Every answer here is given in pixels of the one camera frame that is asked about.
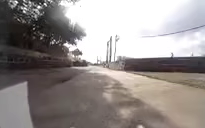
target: tree foliage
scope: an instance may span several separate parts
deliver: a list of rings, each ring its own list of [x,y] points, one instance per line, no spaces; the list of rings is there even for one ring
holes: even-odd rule
[[[9,45],[48,52],[76,45],[86,36],[65,16],[61,0],[0,0],[0,39]]]
[[[83,55],[82,51],[80,51],[78,48],[73,50],[72,51],[72,54],[75,56],[75,57],[78,57],[78,56],[81,56]]]

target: road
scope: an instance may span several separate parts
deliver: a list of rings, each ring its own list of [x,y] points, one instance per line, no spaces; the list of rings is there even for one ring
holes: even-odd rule
[[[101,67],[0,75],[28,81],[36,128],[205,128],[205,90]]]

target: sky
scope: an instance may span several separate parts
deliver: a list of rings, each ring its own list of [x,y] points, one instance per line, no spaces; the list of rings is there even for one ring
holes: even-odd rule
[[[205,0],[80,0],[66,13],[87,36],[78,42],[83,59],[106,59],[106,43],[115,35],[117,56],[134,58],[205,55],[205,27],[172,33],[205,24]]]

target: power line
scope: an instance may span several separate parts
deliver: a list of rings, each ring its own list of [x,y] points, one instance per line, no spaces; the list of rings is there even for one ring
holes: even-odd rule
[[[205,27],[205,25],[201,25],[201,26],[197,26],[197,27],[194,27],[194,28],[185,29],[185,30],[181,30],[181,31],[177,31],[177,32],[172,32],[172,33],[165,33],[165,34],[154,35],[154,36],[141,36],[141,38],[154,38],[154,37],[160,37],[160,36],[175,35],[175,34],[188,32],[188,31],[196,30],[196,29],[203,28],[203,27]]]

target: utility pole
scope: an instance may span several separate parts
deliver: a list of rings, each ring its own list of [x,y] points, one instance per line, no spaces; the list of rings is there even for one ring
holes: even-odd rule
[[[110,37],[110,58],[109,58],[109,62],[111,62],[111,57],[112,57],[112,36]]]
[[[116,59],[116,51],[117,51],[117,42],[119,40],[119,36],[116,35],[115,36],[115,46],[114,46],[114,62],[115,62],[115,59]]]
[[[106,55],[106,63],[108,64],[108,56],[109,56],[109,41],[107,42],[107,55]]]
[[[98,61],[99,61],[99,59],[98,59],[98,56],[97,56],[97,64],[98,64]]]

